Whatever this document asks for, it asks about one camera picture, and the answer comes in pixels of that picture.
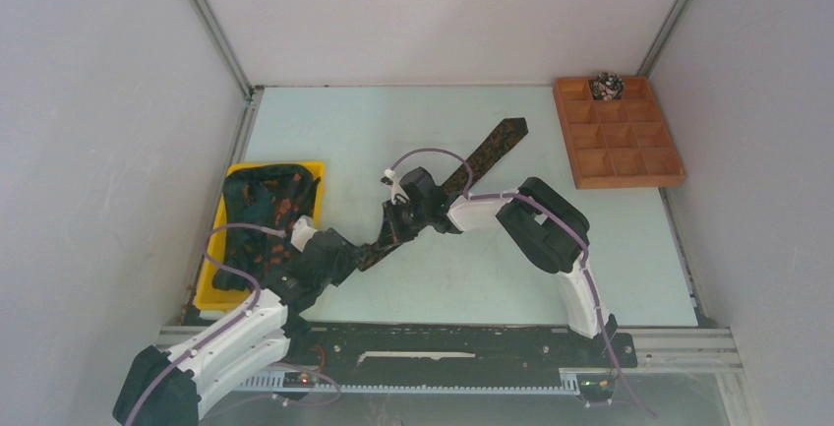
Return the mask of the dark key-patterned tie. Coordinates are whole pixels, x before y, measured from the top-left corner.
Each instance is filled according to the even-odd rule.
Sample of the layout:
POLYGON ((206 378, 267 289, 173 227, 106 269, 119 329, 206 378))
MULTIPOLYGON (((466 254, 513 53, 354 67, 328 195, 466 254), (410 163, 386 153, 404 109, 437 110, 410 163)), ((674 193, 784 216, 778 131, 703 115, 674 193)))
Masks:
MULTIPOLYGON (((528 126, 523 117, 503 119, 481 143, 481 145, 466 159, 472 170, 472 179, 469 189, 472 189, 487 173, 509 153, 526 135, 528 126)), ((359 271, 365 272, 381 262, 388 255, 399 248, 394 245, 382 248, 380 243, 367 244, 370 250, 369 256, 360 265, 359 271)))

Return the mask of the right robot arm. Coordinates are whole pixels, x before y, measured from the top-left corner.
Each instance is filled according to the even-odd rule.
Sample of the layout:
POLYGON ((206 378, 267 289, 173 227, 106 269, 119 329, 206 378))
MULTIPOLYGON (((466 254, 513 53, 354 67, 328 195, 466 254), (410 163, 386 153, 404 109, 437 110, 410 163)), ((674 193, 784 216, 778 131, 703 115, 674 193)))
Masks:
POLYGON ((466 196, 446 193, 418 167, 403 176, 388 169, 382 183, 390 187, 390 197, 383 203, 380 249, 409 242, 426 227, 441 234, 501 229, 533 266, 556 277, 575 333, 575 358, 596 365, 610 354, 617 324, 591 271, 590 223, 544 181, 529 177, 510 191, 466 196))

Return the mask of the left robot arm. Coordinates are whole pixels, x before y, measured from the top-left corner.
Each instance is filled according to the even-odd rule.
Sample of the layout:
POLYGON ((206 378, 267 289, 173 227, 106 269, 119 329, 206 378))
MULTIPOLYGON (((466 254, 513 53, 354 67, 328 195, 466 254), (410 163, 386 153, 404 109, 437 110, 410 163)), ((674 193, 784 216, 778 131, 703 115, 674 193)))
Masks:
POLYGON ((268 365, 299 363, 311 350, 301 314, 329 285, 345 281, 364 251, 334 229, 292 230, 297 253, 245 301, 166 350, 150 345, 134 358, 112 416, 121 425, 196 425, 224 396, 268 365))

